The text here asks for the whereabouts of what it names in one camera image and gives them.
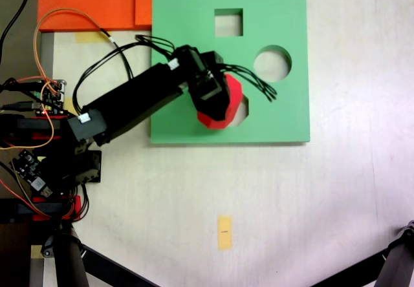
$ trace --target yellow sticky note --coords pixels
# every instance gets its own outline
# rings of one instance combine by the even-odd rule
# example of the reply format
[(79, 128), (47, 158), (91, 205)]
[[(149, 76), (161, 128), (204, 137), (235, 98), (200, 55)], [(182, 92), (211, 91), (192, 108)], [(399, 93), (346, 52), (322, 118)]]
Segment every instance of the yellow sticky note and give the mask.
[(232, 242), (232, 218), (231, 216), (219, 216), (219, 250), (230, 250)]
[(75, 114), (76, 115), (76, 111), (75, 111), (75, 107), (73, 107), (73, 102), (72, 102), (72, 98), (65, 98), (64, 101), (64, 109)]
[(31, 259), (42, 259), (43, 255), (41, 254), (41, 245), (32, 245), (31, 250)]
[(108, 43), (109, 39), (103, 32), (75, 32), (75, 42), (76, 43)]

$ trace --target green shape sorter board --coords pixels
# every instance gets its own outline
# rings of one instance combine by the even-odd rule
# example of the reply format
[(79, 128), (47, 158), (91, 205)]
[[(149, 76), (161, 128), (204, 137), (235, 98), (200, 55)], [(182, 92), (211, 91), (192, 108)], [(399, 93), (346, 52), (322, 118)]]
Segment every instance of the green shape sorter board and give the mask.
[[(243, 35), (215, 36), (215, 14), (239, 10)], [(197, 120), (188, 93), (151, 117), (154, 144), (308, 142), (309, 86), (306, 0), (153, 0), (153, 36), (176, 47), (191, 45), (200, 52), (216, 51), (228, 64), (254, 71), (261, 49), (278, 46), (291, 58), (288, 76), (271, 83), (278, 92), (270, 103), (261, 92), (234, 75), (249, 101), (249, 115), (238, 127), (211, 130)], [(152, 62), (165, 62), (153, 52)]]

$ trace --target red hexagonal block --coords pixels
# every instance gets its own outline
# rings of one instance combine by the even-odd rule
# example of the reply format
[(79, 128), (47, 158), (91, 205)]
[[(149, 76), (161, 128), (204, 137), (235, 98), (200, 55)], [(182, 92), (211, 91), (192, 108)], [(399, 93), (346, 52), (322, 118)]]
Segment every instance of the red hexagonal block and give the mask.
[(197, 118), (209, 129), (225, 129), (233, 121), (235, 114), (243, 100), (243, 87), (232, 75), (226, 74), (228, 89), (230, 92), (230, 104), (226, 111), (226, 119), (215, 121), (202, 112), (197, 112)]

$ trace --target white table surface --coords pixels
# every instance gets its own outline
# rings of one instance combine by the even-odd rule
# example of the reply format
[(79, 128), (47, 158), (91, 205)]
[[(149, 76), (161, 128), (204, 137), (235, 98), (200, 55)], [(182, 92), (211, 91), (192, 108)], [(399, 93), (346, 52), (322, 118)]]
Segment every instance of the white table surface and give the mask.
[[(414, 218), (414, 0), (308, 0), (307, 10), (311, 142), (155, 146), (146, 121), (102, 147), (102, 183), (75, 224), (85, 244), (162, 287), (310, 286)], [(133, 35), (114, 33), (119, 44)], [(50, 76), (71, 92), (110, 50), (55, 34)], [(149, 67), (148, 49), (127, 56), (135, 74)], [(116, 58), (80, 103), (124, 81)], [(228, 251), (217, 249), (219, 215), (233, 217)], [(49, 259), (45, 286), (55, 280)]]

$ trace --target circuit board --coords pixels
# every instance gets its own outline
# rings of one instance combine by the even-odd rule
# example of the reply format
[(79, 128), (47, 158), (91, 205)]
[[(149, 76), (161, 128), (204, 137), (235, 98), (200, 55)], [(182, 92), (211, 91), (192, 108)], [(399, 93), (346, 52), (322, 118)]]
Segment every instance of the circuit board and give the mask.
[[(50, 85), (52, 86), (54, 90), (56, 90), (57, 95), (53, 94), (50, 90), (44, 90), (42, 100), (47, 101), (55, 105), (56, 107), (63, 109), (64, 103), (65, 103), (66, 81), (65, 80), (56, 80), (56, 81), (58, 82), (57, 84), (51, 83)], [(40, 98), (40, 92), (35, 92), (34, 96), (37, 98)], [(59, 111), (48, 105), (46, 105), (45, 108), (50, 116), (59, 116), (65, 113), (64, 111)], [(46, 116), (46, 114), (43, 110), (37, 110), (36, 116), (44, 117)]]
[(18, 175), (26, 180), (37, 192), (44, 197), (49, 197), (52, 194), (52, 191), (46, 186), (43, 179), (40, 161), (33, 154), (24, 150), (19, 153), (18, 159), (13, 159), (13, 164)]

